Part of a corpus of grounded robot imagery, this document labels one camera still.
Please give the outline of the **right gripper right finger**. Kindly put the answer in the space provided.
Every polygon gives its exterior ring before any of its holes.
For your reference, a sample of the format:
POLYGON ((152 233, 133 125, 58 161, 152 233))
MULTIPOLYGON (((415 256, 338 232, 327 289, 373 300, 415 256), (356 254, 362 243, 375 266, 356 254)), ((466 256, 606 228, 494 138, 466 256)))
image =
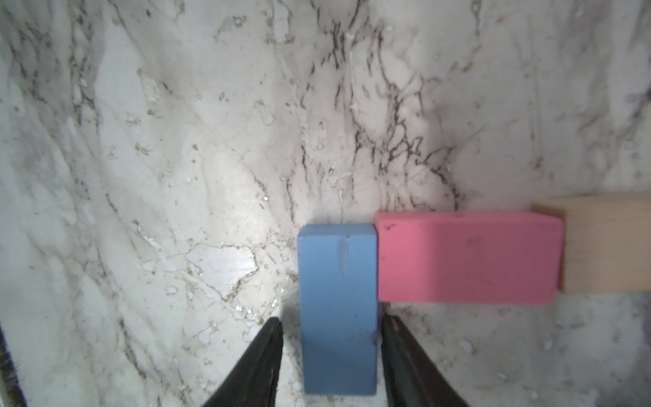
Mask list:
POLYGON ((386 314, 382 317, 381 336, 390 406, 468 406, 398 316, 386 314))

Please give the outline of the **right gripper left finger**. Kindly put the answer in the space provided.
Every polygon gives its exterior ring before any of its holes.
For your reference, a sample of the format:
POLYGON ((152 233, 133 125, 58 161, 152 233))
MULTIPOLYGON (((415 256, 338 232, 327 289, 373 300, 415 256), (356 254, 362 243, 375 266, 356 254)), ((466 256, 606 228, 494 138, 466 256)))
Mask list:
POLYGON ((275 406, 282 349, 281 320, 271 317, 204 406, 275 406))

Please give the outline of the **pink block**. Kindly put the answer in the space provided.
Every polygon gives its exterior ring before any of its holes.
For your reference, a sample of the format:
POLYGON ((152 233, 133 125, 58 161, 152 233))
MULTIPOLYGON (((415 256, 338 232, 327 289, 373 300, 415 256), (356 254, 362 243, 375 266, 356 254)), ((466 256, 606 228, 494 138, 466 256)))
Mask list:
POLYGON ((533 212, 378 212, 385 303, 548 305, 565 224, 533 212))

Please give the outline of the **light blue block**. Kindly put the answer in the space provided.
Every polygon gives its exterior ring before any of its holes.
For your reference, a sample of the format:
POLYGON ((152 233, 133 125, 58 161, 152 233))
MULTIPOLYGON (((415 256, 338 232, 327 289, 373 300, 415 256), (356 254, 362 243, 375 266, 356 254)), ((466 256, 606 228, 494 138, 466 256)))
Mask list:
POLYGON ((306 225, 298 234, 307 394, 376 393, 377 249, 371 224, 306 225))

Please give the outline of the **natural wood block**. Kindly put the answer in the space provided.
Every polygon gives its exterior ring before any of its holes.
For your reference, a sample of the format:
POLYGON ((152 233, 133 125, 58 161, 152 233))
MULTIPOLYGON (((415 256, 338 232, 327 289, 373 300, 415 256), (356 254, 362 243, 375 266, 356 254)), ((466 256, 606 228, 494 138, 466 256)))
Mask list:
POLYGON ((650 193, 552 198, 533 211, 565 222, 565 294, 650 290, 650 193))

